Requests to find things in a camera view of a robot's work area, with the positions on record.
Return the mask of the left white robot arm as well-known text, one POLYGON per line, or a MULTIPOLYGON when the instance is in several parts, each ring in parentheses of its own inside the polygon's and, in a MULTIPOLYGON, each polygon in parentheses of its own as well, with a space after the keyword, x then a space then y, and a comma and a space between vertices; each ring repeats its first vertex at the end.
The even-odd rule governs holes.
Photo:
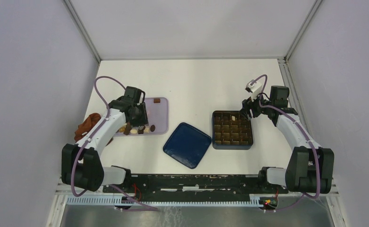
POLYGON ((104 148, 125 124, 132 127, 148 124, 145 92, 126 87, 123 96, 110 101, 99 122, 75 144, 62 149, 61 180, 72 188, 95 192, 101 186, 113 184, 120 192, 132 188, 132 179, 123 167, 104 167, 100 156, 104 148))

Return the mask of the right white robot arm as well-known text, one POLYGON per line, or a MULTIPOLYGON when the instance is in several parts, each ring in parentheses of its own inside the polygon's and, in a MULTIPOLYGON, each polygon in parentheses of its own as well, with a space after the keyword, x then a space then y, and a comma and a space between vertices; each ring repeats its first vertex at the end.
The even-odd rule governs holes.
POLYGON ((309 197, 312 193, 316 196, 328 194, 332 187, 334 152, 314 141, 301 124, 296 110, 288 106, 289 88, 272 86, 268 99, 263 98, 263 85, 259 83, 251 82, 245 89, 251 96, 242 101, 240 113, 248 119, 266 115, 292 149, 286 168, 261 169, 257 188, 269 193, 279 185, 309 197))

